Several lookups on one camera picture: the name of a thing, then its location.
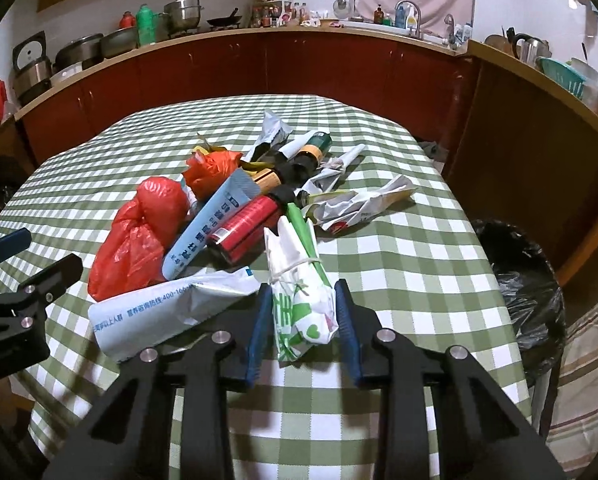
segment metal screw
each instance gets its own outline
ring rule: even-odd
[[[391,343],[397,338],[396,333],[394,333],[389,328],[383,328],[377,331],[377,339],[383,341],[384,343]]]
[[[224,345],[230,341],[231,337],[232,335],[230,332],[226,332],[225,330],[217,330],[213,334],[213,343],[217,343],[217,345]]]
[[[463,346],[455,345],[450,348],[450,355],[455,359],[466,359],[468,357],[468,350]]]
[[[141,359],[141,361],[144,363],[152,363],[158,356],[159,352],[157,352],[154,348],[146,348],[145,350],[141,350],[139,359]]]

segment white and green package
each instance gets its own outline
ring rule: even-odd
[[[280,362],[296,361],[311,347],[328,344],[339,328],[334,290],[324,282],[315,267],[320,264],[317,263],[319,255],[316,253],[313,225],[309,221],[305,227],[306,233],[311,236],[313,247],[310,252],[314,256],[309,256],[285,216],[279,219],[279,236],[265,229],[273,291],[275,343]]]

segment checkered tablecloth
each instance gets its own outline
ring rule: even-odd
[[[51,356],[19,374],[36,399],[30,431],[49,456],[114,381],[117,366],[95,342],[86,284],[96,250],[118,208],[148,176],[177,178],[203,134],[243,150],[258,135],[265,108],[296,132],[328,130],[331,153],[365,142],[361,163],[341,189],[374,189],[398,174],[419,187],[372,222],[339,237],[317,230],[331,283],[346,278],[357,303],[417,345],[466,346],[524,415],[530,414],[518,346],[484,251],[460,205],[406,130],[391,121],[315,96],[247,96],[183,103],[135,113],[89,142],[46,161],[0,215],[0,236],[20,227],[30,248],[0,265],[0,292],[62,258],[83,259],[82,281],[48,307]],[[204,263],[200,254],[199,261]],[[267,279],[265,256],[252,265]],[[178,478],[183,398],[175,403],[171,477]],[[435,421],[428,395],[431,470],[438,471]],[[257,386],[230,394],[229,425],[237,478],[371,477],[378,392],[351,384],[337,341],[312,349],[298,366],[265,359]]]

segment green heart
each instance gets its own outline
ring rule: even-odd
[[[308,330],[305,331],[305,334],[310,338],[310,339],[319,339],[319,330],[317,329],[316,325],[310,325],[308,327]]]

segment frying pan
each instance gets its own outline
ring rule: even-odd
[[[212,27],[230,27],[236,25],[241,21],[241,16],[235,16],[239,7],[234,7],[233,13],[227,18],[215,18],[213,20],[207,20]]]

